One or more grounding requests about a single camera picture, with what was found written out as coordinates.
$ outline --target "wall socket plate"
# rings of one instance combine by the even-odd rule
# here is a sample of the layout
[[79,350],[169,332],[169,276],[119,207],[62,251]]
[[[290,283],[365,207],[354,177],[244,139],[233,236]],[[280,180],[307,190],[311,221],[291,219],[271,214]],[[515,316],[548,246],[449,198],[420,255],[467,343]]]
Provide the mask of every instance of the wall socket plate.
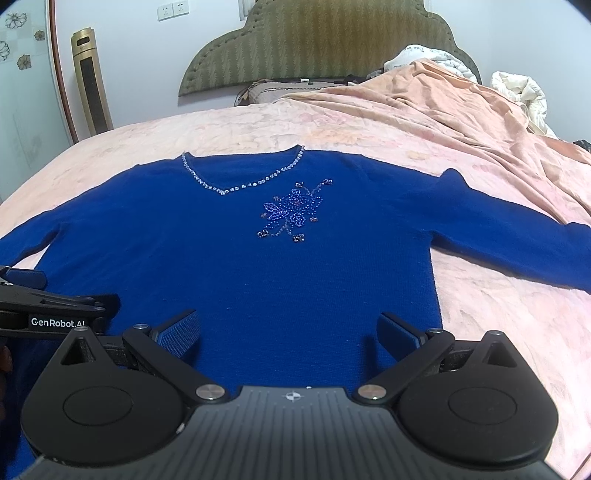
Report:
[[173,16],[184,15],[189,13],[189,0],[181,2],[173,2]]
[[174,16],[173,13],[173,5],[172,4],[165,4],[160,5],[158,7],[158,21],[161,22],[162,20],[166,20],[167,18],[172,18]]

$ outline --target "mattress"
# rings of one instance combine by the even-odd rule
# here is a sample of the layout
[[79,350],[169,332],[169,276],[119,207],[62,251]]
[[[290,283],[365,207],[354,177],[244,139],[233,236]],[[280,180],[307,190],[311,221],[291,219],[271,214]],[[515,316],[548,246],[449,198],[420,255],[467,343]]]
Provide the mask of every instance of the mattress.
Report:
[[[416,61],[359,86],[275,103],[195,112],[84,140],[0,205],[0,236],[137,164],[194,155],[309,149],[358,153],[591,225],[591,154],[527,131],[519,106],[492,89]],[[43,253],[20,263],[32,268]],[[431,250],[443,326],[458,339],[504,331],[538,375],[560,422],[547,462],[583,479],[591,452],[591,295],[516,278]]]

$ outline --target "finger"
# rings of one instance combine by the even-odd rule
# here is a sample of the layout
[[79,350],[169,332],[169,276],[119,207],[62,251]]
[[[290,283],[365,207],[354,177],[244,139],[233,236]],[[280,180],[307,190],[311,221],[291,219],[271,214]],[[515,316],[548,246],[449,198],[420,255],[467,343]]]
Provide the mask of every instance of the finger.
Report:
[[12,372],[12,355],[6,345],[0,351],[0,371],[6,373]]

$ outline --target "metal screw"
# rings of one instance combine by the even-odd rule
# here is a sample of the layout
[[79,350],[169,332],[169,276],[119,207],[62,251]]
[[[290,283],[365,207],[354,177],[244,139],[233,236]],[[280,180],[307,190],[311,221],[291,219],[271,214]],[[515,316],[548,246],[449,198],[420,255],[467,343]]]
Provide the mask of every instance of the metal screw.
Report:
[[384,398],[386,396],[386,389],[381,385],[361,385],[357,389],[357,393],[360,397],[367,398],[368,400],[379,400],[380,398]]
[[218,398],[222,398],[226,391],[219,385],[205,384],[201,385],[195,393],[199,398],[204,400],[217,400]]

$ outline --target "green tufted headboard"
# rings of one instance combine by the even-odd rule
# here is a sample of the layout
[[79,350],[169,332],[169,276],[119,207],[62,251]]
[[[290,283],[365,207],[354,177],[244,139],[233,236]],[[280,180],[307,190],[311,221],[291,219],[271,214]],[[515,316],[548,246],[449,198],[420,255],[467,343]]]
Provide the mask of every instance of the green tufted headboard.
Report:
[[205,45],[179,96],[263,78],[338,78],[378,70],[410,44],[473,60],[423,0],[258,0],[246,24]]

